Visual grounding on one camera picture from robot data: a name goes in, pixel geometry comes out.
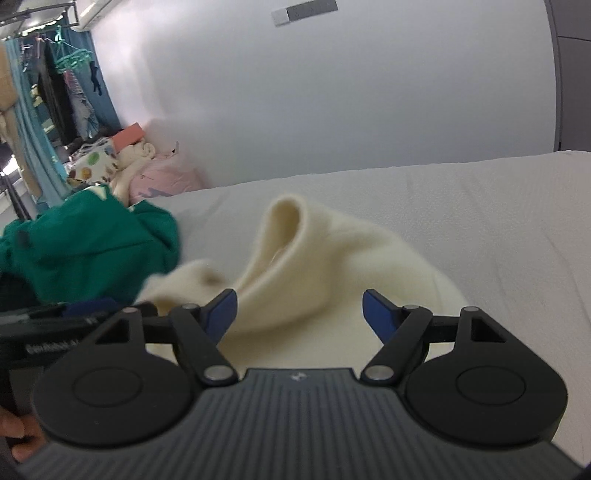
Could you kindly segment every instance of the mattress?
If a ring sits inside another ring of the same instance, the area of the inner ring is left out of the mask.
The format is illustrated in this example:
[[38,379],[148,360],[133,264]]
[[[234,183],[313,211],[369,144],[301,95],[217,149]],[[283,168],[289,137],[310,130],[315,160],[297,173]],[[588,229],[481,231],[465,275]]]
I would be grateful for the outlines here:
[[591,153],[315,174],[155,199],[182,261],[244,268],[262,214],[292,192],[398,232],[565,380],[554,441],[591,460]]

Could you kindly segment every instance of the pink box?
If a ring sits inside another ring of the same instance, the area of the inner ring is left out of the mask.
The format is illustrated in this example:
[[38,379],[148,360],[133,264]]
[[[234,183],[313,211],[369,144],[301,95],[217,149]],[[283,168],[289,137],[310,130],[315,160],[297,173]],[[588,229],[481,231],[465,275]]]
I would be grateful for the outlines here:
[[123,129],[121,132],[113,136],[113,146],[115,147],[115,153],[119,153],[128,145],[133,145],[142,138],[144,138],[146,132],[142,130],[139,124],[133,124]]

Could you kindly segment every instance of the human hand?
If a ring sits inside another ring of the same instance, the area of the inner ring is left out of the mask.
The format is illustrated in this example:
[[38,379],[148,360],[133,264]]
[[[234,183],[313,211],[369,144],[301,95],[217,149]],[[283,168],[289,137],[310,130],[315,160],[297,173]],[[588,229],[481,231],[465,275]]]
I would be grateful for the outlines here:
[[47,443],[41,426],[32,414],[17,417],[2,407],[0,407],[0,437],[16,439],[28,437],[25,443],[12,447],[12,456],[21,463]]

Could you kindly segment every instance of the wall switch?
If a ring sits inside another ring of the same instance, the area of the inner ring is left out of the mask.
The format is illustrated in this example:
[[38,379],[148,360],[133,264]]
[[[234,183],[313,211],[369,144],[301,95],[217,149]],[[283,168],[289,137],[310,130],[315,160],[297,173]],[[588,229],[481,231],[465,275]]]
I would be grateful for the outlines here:
[[290,17],[290,21],[294,22],[295,20],[302,20],[303,18],[313,17],[315,15],[336,12],[338,9],[336,0],[313,0],[288,7],[287,14]]
[[271,16],[273,18],[273,23],[275,24],[276,27],[279,27],[280,25],[288,24],[290,22],[290,17],[287,14],[287,8],[282,8],[281,10],[275,10],[274,12],[271,13]]
[[339,7],[336,0],[312,0],[293,7],[282,8],[271,13],[273,23],[276,27],[285,25],[303,18],[313,17],[315,15],[336,12]]

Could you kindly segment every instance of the green cloth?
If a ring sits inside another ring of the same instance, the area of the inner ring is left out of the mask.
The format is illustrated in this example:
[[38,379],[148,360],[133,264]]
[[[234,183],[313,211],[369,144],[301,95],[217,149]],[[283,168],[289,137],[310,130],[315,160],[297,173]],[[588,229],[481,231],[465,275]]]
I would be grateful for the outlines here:
[[78,192],[36,220],[16,220],[0,238],[0,272],[27,280],[43,303],[129,304],[146,278],[170,272],[178,258],[172,215],[147,201],[127,209],[107,186]]

